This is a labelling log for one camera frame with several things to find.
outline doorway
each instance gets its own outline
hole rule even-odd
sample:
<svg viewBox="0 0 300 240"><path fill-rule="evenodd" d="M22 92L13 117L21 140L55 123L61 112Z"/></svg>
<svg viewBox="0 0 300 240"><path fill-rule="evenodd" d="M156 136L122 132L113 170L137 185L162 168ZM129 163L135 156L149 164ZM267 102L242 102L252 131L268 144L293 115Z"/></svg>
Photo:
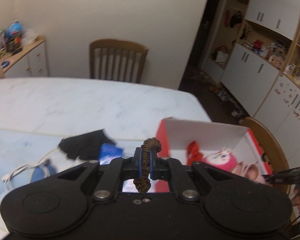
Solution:
<svg viewBox="0 0 300 240"><path fill-rule="evenodd" d="M186 66L186 72L197 73L200 69L199 63L202 56L204 46L207 42L217 7L220 0L207 0L205 11L198 29L197 37L194 41L192 51Z"/></svg>

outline red and white box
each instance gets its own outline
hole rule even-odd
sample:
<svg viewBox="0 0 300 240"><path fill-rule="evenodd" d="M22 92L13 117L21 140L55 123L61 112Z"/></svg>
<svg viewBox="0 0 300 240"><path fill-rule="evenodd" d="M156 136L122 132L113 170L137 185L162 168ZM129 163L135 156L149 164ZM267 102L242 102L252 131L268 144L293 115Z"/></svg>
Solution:
<svg viewBox="0 0 300 240"><path fill-rule="evenodd" d="M196 141L204 157L219 152L222 148L230 148L238 162L244 162L246 165L255 163L263 175L272 173L269 164L261 159L263 150L252 130L244 126L170 117L161 120L156 138L162 145L158 157L175 158L183 165L187 163L188 145ZM167 182L157 181L155 191L169 191Z"/></svg>

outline black glove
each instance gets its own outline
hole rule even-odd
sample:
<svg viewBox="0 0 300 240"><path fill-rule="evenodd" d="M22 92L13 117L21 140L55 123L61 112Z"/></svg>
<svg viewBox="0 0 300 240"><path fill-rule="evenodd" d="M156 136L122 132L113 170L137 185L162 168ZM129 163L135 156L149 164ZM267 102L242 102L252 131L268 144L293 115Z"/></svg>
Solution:
<svg viewBox="0 0 300 240"><path fill-rule="evenodd" d="M98 130L82 135L62 139L59 143L60 149L67 154L69 159L76 159L79 157L81 160L98 160L103 143L115 145L110 140L103 130Z"/></svg>

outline white wall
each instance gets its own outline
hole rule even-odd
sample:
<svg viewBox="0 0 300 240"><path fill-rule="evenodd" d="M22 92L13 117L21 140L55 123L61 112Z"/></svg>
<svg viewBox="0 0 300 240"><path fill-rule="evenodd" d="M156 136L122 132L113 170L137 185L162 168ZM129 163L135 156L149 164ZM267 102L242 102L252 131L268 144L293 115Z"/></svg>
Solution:
<svg viewBox="0 0 300 240"><path fill-rule="evenodd" d="M206 0L16 0L18 20L47 38L50 73L89 77L88 46L100 38L149 47L142 82L177 89Z"/></svg>

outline wooden chair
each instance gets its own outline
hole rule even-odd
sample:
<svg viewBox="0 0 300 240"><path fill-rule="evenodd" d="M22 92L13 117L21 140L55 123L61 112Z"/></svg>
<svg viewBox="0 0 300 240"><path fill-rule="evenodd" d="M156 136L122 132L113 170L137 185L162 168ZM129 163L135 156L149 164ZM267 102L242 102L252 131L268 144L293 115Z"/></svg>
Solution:
<svg viewBox="0 0 300 240"><path fill-rule="evenodd" d="M269 163L273 172L289 169L287 159L280 145L266 127L251 117L246 117L241 125L252 130L261 148L264 150L262 159ZM274 185L274 187L281 189L287 195L290 194L290 185Z"/></svg>
<svg viewBox="0 0 300 240"><path fill-rule="evenodd" d="M90 43L90 78L96 78L95 62L98 59L98 78L140 83L148 49L133 41L114 39Z"/></svg>

